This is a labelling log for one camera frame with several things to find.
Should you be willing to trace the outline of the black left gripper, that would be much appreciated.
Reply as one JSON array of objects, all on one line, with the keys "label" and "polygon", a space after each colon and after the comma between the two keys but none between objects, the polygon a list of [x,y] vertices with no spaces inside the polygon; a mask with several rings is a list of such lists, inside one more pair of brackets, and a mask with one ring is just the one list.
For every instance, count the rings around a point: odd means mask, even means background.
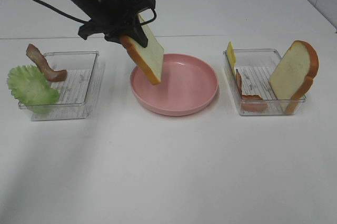
[{"label": "black left gripper", "polygon": [[138,14],[155,9],[155,0],[77,0],[78,7],[91,19],[78,30],[81,38],[103,33],[108,42],[120,44],[124,35],[147,47],[148,39]]}]

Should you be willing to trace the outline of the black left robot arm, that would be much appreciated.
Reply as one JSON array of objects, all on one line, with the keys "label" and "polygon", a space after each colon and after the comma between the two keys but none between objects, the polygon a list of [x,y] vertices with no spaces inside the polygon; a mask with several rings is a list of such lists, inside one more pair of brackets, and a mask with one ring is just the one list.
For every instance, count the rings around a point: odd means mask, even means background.
[{"label": "black left robot arm", "polygon": [[105,39],[118,43],[122,35],[147,47],[149,35],[139,13],[155,9],[155,0],[71,0],[90,20],[78,30],[78,35],[87,39],[93,34],[103,33]]}]

